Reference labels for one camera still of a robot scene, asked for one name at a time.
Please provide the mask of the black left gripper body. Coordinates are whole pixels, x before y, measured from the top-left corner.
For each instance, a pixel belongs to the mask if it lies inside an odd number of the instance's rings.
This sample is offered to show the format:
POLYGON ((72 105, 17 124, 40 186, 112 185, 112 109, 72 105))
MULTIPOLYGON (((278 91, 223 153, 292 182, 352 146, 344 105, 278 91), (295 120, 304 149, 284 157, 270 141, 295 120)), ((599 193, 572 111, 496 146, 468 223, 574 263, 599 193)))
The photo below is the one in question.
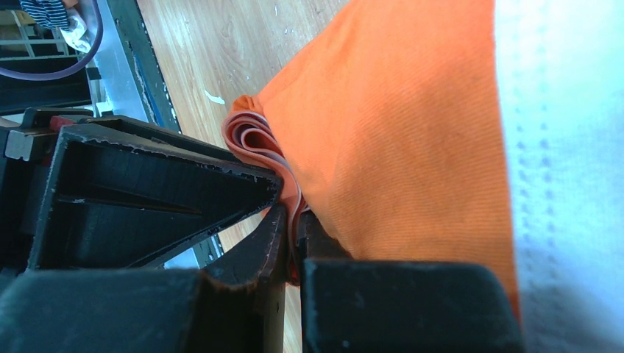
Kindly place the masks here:
POLYGON ((1 123, 2 283, 27 268, 60 129, 94 119, 85 109, 29 108, 21 123, 1 123))

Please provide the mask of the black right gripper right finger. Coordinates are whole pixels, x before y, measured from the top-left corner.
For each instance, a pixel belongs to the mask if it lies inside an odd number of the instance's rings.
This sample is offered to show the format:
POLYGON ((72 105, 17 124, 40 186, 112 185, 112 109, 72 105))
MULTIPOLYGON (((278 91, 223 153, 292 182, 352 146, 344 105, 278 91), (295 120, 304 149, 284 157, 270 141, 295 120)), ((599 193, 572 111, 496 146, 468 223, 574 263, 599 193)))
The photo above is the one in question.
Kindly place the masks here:
POLYGON ((496 276, 472 263, 355 260, 299 221, 305 352, 523 352, 496 276))

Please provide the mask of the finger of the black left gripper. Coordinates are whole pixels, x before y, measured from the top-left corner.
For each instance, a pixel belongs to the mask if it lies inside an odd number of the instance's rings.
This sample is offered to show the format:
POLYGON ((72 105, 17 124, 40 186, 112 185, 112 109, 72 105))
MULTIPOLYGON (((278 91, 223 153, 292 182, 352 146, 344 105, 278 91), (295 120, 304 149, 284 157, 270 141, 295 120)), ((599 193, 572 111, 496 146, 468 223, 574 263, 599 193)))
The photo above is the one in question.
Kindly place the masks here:
POLYGON ((271 207, 283 181, 231 154, 95 122, 63 126, 28 269, 160 265, 271 207))

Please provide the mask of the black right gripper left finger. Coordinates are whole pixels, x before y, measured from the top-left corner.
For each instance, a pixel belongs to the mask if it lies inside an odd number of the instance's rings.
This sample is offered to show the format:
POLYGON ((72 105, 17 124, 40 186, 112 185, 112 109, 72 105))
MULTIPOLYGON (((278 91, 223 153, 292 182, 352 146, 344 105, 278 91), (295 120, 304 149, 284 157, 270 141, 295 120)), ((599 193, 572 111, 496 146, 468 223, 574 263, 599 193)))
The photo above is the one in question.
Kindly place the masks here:
POLYGON ((1 350, 281 352, 287 218, 274 206, 203 269, 26 272, 1 295, 1 350))

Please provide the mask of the orange underwear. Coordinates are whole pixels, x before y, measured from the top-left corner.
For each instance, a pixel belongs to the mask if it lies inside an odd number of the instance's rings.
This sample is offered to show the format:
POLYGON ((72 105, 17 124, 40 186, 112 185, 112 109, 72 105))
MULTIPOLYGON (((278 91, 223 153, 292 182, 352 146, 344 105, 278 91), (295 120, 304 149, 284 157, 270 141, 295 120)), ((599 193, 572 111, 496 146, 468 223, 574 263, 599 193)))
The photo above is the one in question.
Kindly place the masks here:
POLYGON ((493 1, 350 1, 221 133, 359 260, 484 265, 514 313, 493 1))

